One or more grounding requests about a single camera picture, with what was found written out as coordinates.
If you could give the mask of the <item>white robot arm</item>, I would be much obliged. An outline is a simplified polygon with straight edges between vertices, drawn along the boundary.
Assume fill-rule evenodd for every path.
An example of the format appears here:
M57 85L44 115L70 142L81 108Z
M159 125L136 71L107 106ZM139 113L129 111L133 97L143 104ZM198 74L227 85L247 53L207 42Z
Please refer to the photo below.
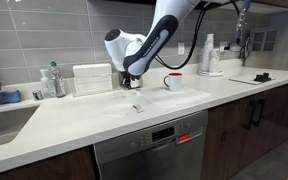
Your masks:
M122 76L122 88L137 88L134 81L148 71L152 60L200 1L156 0L154 18L147 36L126 33L121 29L112 29L106 34L105 47Z

